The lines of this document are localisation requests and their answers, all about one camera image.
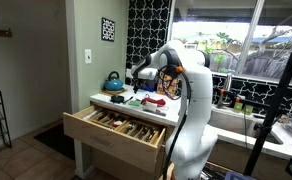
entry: tile floor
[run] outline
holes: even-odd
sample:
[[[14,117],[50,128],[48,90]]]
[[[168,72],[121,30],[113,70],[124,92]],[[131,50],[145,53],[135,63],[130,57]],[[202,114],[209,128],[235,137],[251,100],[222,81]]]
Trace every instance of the tile floor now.
[[[13,148],[0,150],[0,180],[79,180],[74,177],[75,161],[42,144],[33,137],[58,124],[55,121],[45,127],[12,141]],[[116,178],[95,169],[87,180]]]

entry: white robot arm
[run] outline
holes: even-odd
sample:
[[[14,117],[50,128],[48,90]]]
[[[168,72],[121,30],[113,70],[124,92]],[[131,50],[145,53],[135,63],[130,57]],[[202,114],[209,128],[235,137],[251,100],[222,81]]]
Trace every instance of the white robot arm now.
[[[213,94],[207,62],[203,53],[185,49],[180,41],[170,41],[132,67],[133,77],[142,81],[156,79],[160,70],[173,79],[182,74],[179,120],[166,142],[168,161],[170,158],[175,164],[177,180],[198,178],[217,140],[216,134],[203,134],[210,119]],[[135,84],[135,93],[141,85]]]

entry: cup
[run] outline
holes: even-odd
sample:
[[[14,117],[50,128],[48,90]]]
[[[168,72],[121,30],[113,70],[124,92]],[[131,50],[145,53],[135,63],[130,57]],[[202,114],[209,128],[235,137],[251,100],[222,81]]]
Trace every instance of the cup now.
[[[254,109],[253,106],[245,105],[245,107],[244,107],[244,113],[246,115],[251,115],[253,113],[253,109]]]
[[[235,113],[240,113],[242,111],[242,108],[243,108],[243,103],[235,102],[233,111]]]

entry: black cable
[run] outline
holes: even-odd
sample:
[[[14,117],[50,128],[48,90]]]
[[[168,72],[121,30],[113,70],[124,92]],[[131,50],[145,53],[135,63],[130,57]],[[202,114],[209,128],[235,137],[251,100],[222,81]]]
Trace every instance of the black cable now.
[[[187,118],[187,115],[186,115],[186,113],[184,113],[183,119],[182,119],[182,121],[181,121],[181,123],[180,123],[180,125],[179,125],[179,127],[177,129],[177,132],[176,132],[176,134],[174,136],[173,142],[172,142],[172,144],[171,144],[171,146],[169,148],[168,154],[167,154],[167,158],[166,158],[166,162],[165,162],[165,166],[164,166],[164,170],[163,170],[163,179],[167,179],[167,170],[168,170],[170,158],[172,156],[172,153],[173,153],[176,141],[178,139],[179,133],[182,130],[182,127],[184,126],[184,124],[186,122],[186,118]]]
[[[246,105],[244,105],[244,121],[245,121],[245,146],[246,146],[246,150],[248,150],[248,146],[247,146],[247,120],[246,120]]]
[[[169,68],[173,68],[173,69],[176,69],[176,68],[177,68],[176,65],[166,65],[166,66],[160,68],[160,69],[159,69],[159,72],[162,72],[163,69],[168,68],[168,67],[169,67]],[[165,95],[166,95],[169,99],[171,99],[171,100],[178,100],[179,98],[182,97],[181,94],[180,94],[180,96],[178,96],[177,98],[174,98],[174,97],[172,97],[172,96],[169,94],[169,92],[167,92],[168,89],[170,88],[172,82],[173,82],[175,79],[170,80],[170,81],[169,81],[169,84],[168,84],[168,87],[166,88],[165,82],[167,82],[167,81],[165,81],[165,76],[166,76],[166,74],[165,74],[164,72],[163,72],[163,77],[161,77],[161,76],[159,75],[159,79],[162,81],[162,88],[163,88],[163,90],[164,90]]]
[[[190,103],[190,99],[192,98],[192,89],[191,89],[191,86],[190,86],[190,83],[189,83],[189,80],[188,80],[188,77],[186,76],[186,74],[184,72],[182,72],[182,75],[185,79],[185,82],[186,82],[186,87],[187,87],[187,99],[189,99],[189,103]]]

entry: countertop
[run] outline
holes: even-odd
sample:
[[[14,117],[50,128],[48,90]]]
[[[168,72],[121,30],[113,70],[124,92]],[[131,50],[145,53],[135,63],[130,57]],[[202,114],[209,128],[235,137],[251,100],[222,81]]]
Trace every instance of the countertop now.
[[[132,86],[124,86],[125,89],[127,89],[128,91],[120,94],[120,96],[124,96],[124,100],[129,99],[130,97],[133,96],[132,100],[135,99],[139,99],[142,100],[146,95],[149,95],[150,98],[159,100],[159,99],[164,99],[166,102],[167,107],[169,107],[169,109],[167,108],[158,108],[159,110],[161,110],[162,112],[166,113],[166,116],[161,116],[161,115],[157,115],[157,114],[153,114],[150,112],[145,112],[143,111],[142,106],[131,106],[128,105],[129,102],[127,102],[126,104],[120,103],[120,104],[114,104],[112,102],[110,102],[111,97],[105,94],[96,94],[90,97],[90,101],[96,104],[100,104],[102,106],[108,107],[108,108],[112,108],[118,111],[129,111],[129,113],[136,115],[137,117],[144,117],[144,118],[148,118],[148,119],[152,119],[155,122],[158,122],[160,124],[164,124],[164,125],[172,125],[172,126],[176,126],[177,122],[178,122],[178,111],[180,108],[180,101],[179,100],[171,100],[169,99],[167,96],[164,95],[160,95],[160,94],[156,94],[156,93],[152,93],[152,92],[148,92],[148,91],[143,91],[143,90],[139,90],[136,94],[133,92],[133,87]]]
[[[110,102],[110,96],[104,95],[104,94],[96,94],[90,97],[90,101],[93,103],[96,103],[97,105],[102,105],[104,107],[112,108],[114,110],[118,111],[129,111],[129,113],[136,115],[137,117],[144,117],[148,119],[152,119],[155,122],[158,122],[160,124],[164,125],[171,125],[176,126],[178,122],[178,112],[180,109],[180,100],[171,100],[168,97],[148,91],[142,91],[139,90],[137,94],[134,94],[131,86],[124,86],[125,89],[128,91],[120,94],[121,96],[125,97],[125,100],[129,99],[131,96],[133,96],[133,100],[137,99],[143,99],[146,94],[148,94],[153,99],[164,99],[166,101],[166,105],[169,107],[169,109],[162,109],[162,112],[166,113],[166,116],[161,116],[149,112],[143,111],[142,106],[135,107],[126,104],[113,104]],[[242,117],[243,114],[234,113],[231,110],[228,109],[217,109],[215,105],[212,105],[212,111],[227,114],[231,116],[237,116]],[[253,120],[256,122],[260,122],[260,119],[254,118],[251,116],[246,116],[246,119]],[[224,129],[216,128],[210,125],[206,125],[205,127],[206,132],[214,132],[218,134],[218,139],[222,141],[226,141],[229,143],[233,143],[242,147],[245,147],[245,140],[247,142],[247,147],[252,149],[255,144],[255,138],[247,136],[245,138],[244,135],[234,133],[231,131],[227,131]],[[279,141],[281,141],[283,144],[274,144],[270,142],[265,142],[263,146],[263,153],[276,156],[283,159],[289,159],[292,157],[292,135],[288,133],[284,128],[283,125],[280,123],[275,123],[272,129],[271,134]]]

